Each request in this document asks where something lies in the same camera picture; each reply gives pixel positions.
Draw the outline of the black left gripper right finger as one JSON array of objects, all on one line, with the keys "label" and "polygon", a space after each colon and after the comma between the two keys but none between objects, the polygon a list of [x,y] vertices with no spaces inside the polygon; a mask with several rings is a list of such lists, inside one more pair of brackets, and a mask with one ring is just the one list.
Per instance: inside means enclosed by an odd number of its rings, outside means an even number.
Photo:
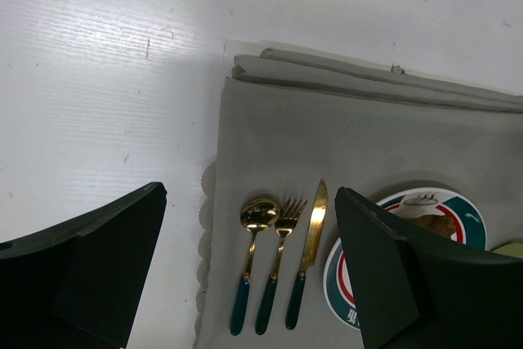
[{"label": "black left gripper right finger", "polygon": [[349,188],[335,209],[365,347],[521,347],[521,259],[446,239]]}]

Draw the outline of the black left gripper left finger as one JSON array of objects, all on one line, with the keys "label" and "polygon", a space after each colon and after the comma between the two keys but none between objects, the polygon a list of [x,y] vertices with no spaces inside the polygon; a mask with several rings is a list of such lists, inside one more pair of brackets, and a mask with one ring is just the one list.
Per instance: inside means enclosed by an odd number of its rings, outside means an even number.
[{"label": "black left gripper left finger", "polygon": [[1,244],[3,348],[125,348],[167,191],[151,182]]}]

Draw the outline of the brown bread slice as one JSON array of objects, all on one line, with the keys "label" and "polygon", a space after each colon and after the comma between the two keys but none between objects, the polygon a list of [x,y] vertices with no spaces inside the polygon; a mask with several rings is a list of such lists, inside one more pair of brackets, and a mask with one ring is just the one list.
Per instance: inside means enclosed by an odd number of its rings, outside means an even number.
[{"label": "brown bread slice", "polygon": [[425,214],[420,217],[406,218],[417,226],[450,239],[456,233],[454,219],[450,215]]}]

